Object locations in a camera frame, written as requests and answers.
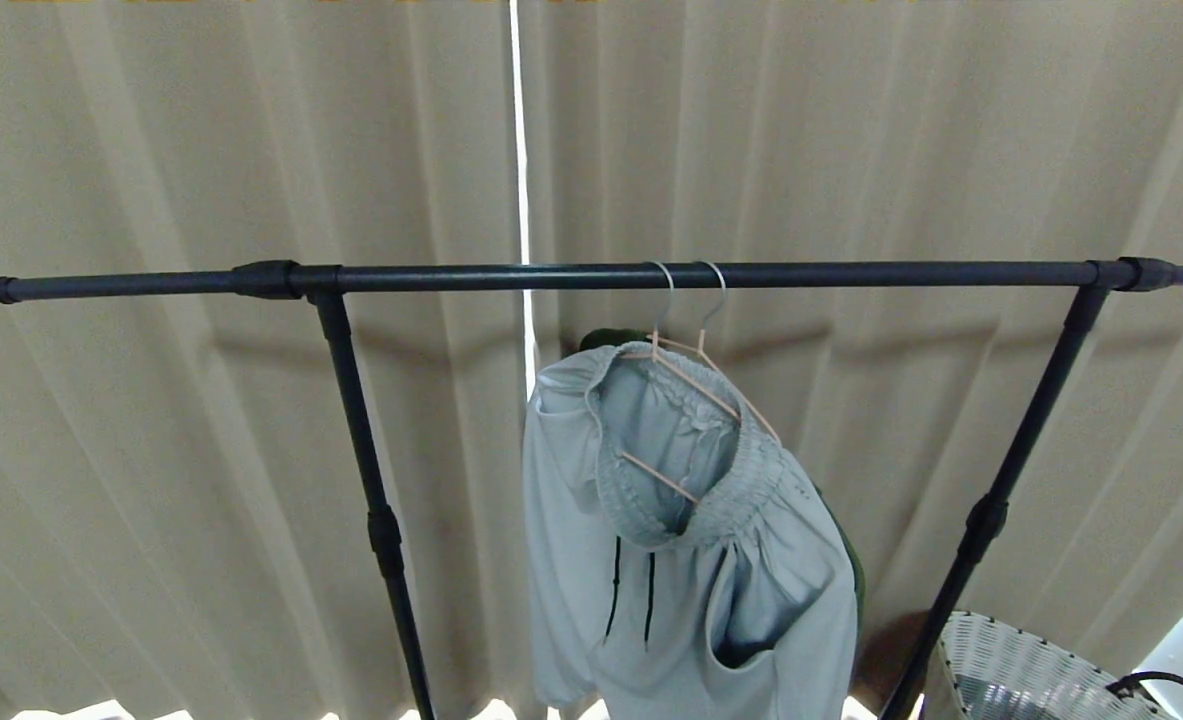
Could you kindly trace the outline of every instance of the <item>white wicker basket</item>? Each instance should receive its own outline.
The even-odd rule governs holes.
[[[929,660],[924,720],[1172,720],[1116,677],[1045,638],[953,612]]]

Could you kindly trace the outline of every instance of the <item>rack support pole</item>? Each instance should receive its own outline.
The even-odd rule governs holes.
[[[933,607],[929,609],[929,616],[924,621],[919,637],[916,637],[911,656],[903,667],[901,675],[898,676],[893,693],[884,703],[880,720],[903,720],[911,712],[911,706],[914,705],[914,688],[924,676],[930,653],[933,651],[942,630],[946,628],[959,597],[965,592],[974,570],[978,567],[987,549],[990,547],[990,541],[997,538],[1004,527],[1008,497],[1022,474],[1022,466],[1026,466],[1027,458],[1032,455],[1040,430],[1045,428],[1045,421],[1049,419],[1067,375],[1071,375],[1080,348],[1084,346],[1085,338],[1090,336],[1093,324],[1098,320],[1108,293],[1111,293],[1108,287],[1093,284],[1080,287],[1075,300],[1071,303],[1071,310],[1067,311],[1062,324],[1062,333],[1058,336],[1053,355],[1045,365],[1045,374],[1035,387],[1035,395],[1026,407],[1022,423],[1017,427],[1004,460],[995,473],[993,487],[969,512],[969,519],[965,520],[965,537],[961,539],[956,550],[956,560],[952,562],[951,571],[948,571],[948,578],[942,583]]]
[[[338,389],[343,397],[343,409],[347,411],[347,428],[353,436],[358,479],[364,486],[364,500],[368,502],[368,543],[377,557],[377,565],[386,582],[386,593],[392,601],[400,650],[405,651],[405,667],[408,667],[409,683],[413,685],[413,702],[422,720],[435,720],[435,712],[431,708],[426,663],[422,661],[422,644],[418,642],[413,602],[409,599],[409,585],[405,579],[405,557],[400,553],[400,525],[382,489],[377,450],[373,446],[373,428],[368,423],[368,410],[364,407],[364,389],[358,383],[358,367],[355,364],[347,304],[343,301],[343,296],[336,292],[315,293],[308,299],[319,314],[325,340],[329,340],[334,374],[338,375]]]

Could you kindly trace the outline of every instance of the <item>hanger bar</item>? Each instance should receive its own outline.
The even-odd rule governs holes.
[[[720,262],[729,287],[1106,287],[1144,291],[1183,284],[1183,265],[1149,258],[1082,262]],[[700,262],[668,264],[678,288],[719,287]],[[597,265],[299,265],[266,260],[188,273],[0,278],[0,301],[63,297],[235,296],[295,299],[317,292],[665,288],[658,266]]]

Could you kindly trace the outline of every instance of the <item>brown object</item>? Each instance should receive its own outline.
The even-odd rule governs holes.
[[[925,616],[929,616],[929,610],[903,615],[879,633],[871,635],[870,642],[865,643],[856,660],[851,695],[867,711],[879,714],[884,702],[893,694],[893,685],[897,685],[898,675],[901,675],[901,668],[911,655],[911,646],[916,635],[920,634]],[[916,694],[922,692],[924,692],[923,676],[917,682]]]

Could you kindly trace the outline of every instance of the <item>woven basket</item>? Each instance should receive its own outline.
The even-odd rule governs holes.
[[[929,660],[924,720],[1172,720],[1116,677],[1045,638],[953,612]]]

